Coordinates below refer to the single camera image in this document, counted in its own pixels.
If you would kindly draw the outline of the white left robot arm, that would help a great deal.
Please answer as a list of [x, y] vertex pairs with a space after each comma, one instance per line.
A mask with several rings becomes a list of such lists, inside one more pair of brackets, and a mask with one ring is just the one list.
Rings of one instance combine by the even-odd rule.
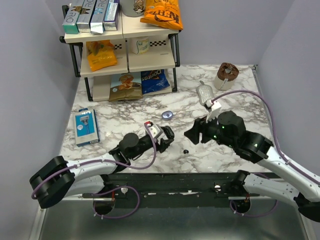
[[154, 154], [163, 153], [174, 138], [175, 134], [166, 126], [160, 132], [150, 130], [143, 137], [127, 133], [115, 148], [99, 157], [67, 161], [61, 155], [56, 156], [29, 179], [31, 198], [47, 209], [68, 196], [94, 193], [107, 197], [111, 185], [104, 180], [96, 182], [95, 177], [133, 169], [131, 161], [150, 149]]

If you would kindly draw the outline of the lavender earbud charging case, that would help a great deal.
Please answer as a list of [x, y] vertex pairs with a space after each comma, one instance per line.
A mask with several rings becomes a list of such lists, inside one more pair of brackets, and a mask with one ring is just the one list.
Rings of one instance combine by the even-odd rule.
[[165, 121], [171, 120], [173, 118], [174, 114], [172, 111], [168, 110], [168, 111], [164, 111], [161, 114], [161, 118]]

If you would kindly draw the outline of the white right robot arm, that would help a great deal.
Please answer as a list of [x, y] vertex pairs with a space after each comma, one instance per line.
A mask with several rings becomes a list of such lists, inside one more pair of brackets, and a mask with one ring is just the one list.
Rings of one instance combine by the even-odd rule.
[[304, 217], [320, 221], [320, 177], [281, 153], [265, 136], [246, 129], [244, 120], [233, 111], [225, 111], [213, 120], [197, 118], [184, 132], [193, 144], [214, 140], [233, 149], [241, 159], [258, 164], [279, 176], [283, 183], [239, 170], [229, 185], [231, 194], [258, 194], [287, 203]]

